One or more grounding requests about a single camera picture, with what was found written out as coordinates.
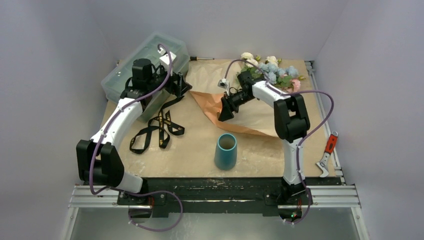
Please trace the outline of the orange beige wrapping paper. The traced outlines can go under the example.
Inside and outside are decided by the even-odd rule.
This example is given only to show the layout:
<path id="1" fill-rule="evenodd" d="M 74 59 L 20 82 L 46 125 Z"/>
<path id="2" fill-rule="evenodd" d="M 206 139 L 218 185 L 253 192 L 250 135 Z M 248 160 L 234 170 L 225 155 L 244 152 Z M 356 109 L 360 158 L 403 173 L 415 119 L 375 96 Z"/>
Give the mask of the orange beige wrapping paper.
<path id="1" fill-rule="evenodd" d="M 230 59 L 199 60 L 188 63 L 186 81 L 192 85 L 190 94 L 206 118 L 216 127 L 234 133 L 277 137 L 274 110 L 265 102 L 253 99 L 239 107 L 234 118 L 219 121 L 224 89 L 218 87 Z"/>

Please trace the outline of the orange flower bouquet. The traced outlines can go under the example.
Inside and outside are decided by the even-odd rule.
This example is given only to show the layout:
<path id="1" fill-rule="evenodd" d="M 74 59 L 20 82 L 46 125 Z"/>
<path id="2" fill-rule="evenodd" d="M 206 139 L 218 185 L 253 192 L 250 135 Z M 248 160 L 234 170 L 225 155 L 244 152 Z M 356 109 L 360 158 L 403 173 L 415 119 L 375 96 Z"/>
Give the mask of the orange flower bouquet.
<path id="1" fill-rule="evenodd" d="M 299 92 L 301 90 L 301 81 L 305 77 L 300 75 L 299 71 L 294 66 L 286 68 L 279 67 L 282 59 L 275 56 L 267 56 L 265 61 L 261 61 L 259 55 L 253 55 L 250 52 L 243 52 L 240 55 L 242 60 L 248 61 L 244 63 L 242 72 L 248 72 L 254 79 L 266 76 L 270 79 L 270 84 L 287 93 Z"/>

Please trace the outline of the translucent plastic storage box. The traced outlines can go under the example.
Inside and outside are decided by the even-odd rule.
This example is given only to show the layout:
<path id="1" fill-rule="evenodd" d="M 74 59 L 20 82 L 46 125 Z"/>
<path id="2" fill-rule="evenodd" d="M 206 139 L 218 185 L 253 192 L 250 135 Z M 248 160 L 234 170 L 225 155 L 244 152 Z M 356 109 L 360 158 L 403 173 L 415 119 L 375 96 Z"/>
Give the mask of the translucent plastic storage box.
<path id="1" fill-rule="evenodd" d="M 165 70 L 160 64 L 158 48 L 176 54 L 171 74 L 181 73 L 184 76 L 189 68 L 189 55 L 185 42 L 162 33 L 151 34 L 130 56 L 120 62 L 106 78 L 101 86 L 109 101 L 118 103 L 123 98 L 137 99 L 151 93 L 154 88 L 155 75 L 158 70 Z M 160 110 L 171 94 L 161 88 L 153 95 L 141 100 L 142 114 L 139 121 L 148 122 Z"/>

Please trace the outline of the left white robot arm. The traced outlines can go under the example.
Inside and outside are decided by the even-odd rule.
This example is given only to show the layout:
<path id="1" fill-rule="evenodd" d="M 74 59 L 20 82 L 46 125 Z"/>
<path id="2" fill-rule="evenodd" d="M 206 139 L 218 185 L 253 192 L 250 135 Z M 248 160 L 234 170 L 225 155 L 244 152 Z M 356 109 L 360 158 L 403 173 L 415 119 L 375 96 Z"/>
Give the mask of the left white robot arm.
<path id="1" fill-rule="evenodd" d="M 155 96 L 162 91 L 178 99 L 189 91 L 183 74 L 165 59 L 158 66 L 147 58 L 133 61 L 132 75 L 125 82 L 119 101 L 111 116 L 89 140 L 76 145 L 78 175 L 91 186 L 98 184 L 129 192 L 138 205 L 146 203 L 149 191 L 142 177 L 129 173 L 119 156 L 119 147 L 131 125 L 142 115 Z"/>

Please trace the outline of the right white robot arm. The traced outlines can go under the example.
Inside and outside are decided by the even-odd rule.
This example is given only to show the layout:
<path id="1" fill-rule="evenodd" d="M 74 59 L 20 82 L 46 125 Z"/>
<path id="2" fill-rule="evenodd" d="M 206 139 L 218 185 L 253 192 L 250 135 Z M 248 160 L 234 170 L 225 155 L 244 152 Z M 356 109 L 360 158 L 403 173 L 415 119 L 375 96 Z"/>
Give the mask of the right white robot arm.
<path id="1" fill-rule="evenodd" d="M 274 129 L 282 140 L 284 151 L 284 171 L 277 202 L 292 204 L 306 190 L 302 142 L 311 124 L 304 98 L 300 94 L 284 93 L 269 85 L 264 77 L 254 78 L 248 71 L 241 72 L 237 78 L 241 88 L 235 93 L 224 93 L 217 119 L 221 122 L 233 119 L 239 107 L 253 99 L 272 107 Z"/>

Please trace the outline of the black gold lettered ribbon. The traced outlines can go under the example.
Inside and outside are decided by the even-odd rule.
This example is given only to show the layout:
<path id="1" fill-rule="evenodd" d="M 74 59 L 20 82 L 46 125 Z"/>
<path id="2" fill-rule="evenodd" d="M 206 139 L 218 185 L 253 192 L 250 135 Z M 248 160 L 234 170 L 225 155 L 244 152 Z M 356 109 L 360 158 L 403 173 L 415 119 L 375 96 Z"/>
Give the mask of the black gold lettered ribbon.
<path id="1" fill-rule="evenodd" d="M 131 140 L 129 143 L 129 150 L 134 153 L 141 155 L 143 154 L 150 146 L 152 134 L 154 131 L 158 131 L 158 146 L 161 149 L 166 149 L 168 144 L 170 143 L 171 135 L 174 136 L 182 136 L 185 134 L 185 128 L 175 122 L 172 121 L 171 113 L 168 110 L 164 112 L 168 107 L 171 107 L 177 103 L 179 103 L 184 96 L 177 97 L 173 100 L 165 102 L 160 110 L 158 111 L 157 116 L 151 118 L 147 127 L 141 129 Z M 138 137 L 144 136 L 144 145 L 142 148 L 134 148 L 136 140 Z"/>

